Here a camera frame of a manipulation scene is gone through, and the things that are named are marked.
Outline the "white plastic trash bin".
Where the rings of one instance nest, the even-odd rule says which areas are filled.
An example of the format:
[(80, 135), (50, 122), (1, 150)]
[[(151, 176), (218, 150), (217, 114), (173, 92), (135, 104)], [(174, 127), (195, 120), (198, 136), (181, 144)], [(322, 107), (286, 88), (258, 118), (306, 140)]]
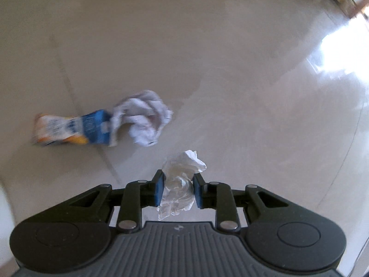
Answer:
[(14, 216), (7, 193), (1, 184), (1, 276), (9, 276), (14, 271), (13, 255), (9, 238), (14, 229)]

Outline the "grey crumpled paper ball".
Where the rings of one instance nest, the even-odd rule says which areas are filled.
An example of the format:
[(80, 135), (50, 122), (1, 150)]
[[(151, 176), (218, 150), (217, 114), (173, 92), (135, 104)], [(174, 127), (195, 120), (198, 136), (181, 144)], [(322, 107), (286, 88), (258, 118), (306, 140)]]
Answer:
[(129, 124), (129, 135), (136, 144), (149, 147), (157, 143), (173, 112), (157, 93), (144, 90), (120, 101), (110, 118), (110, 146), (118, 144), (118, 130)]

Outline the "white tissue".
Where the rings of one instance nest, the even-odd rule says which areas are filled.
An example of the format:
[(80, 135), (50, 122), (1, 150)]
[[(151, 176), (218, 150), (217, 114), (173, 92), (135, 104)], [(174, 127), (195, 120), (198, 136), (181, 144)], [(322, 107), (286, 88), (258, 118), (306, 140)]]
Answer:
[(195, 201), (193, 177), (207, 169), (197, 151), (186, 150), (166, 158), (163, 163), (164, 190), (156, 208), (160, 221), (189, 211)]

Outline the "blue orange milk carton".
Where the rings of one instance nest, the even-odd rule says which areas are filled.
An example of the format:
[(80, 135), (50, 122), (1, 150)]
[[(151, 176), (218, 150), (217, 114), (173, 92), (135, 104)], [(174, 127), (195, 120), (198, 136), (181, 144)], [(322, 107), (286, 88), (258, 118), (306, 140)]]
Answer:
[(62, 117), (39, 114), (35, 117), (33, 141), (39, 145), (110, 143), (111, 115), (101, 109), (84, 116)]

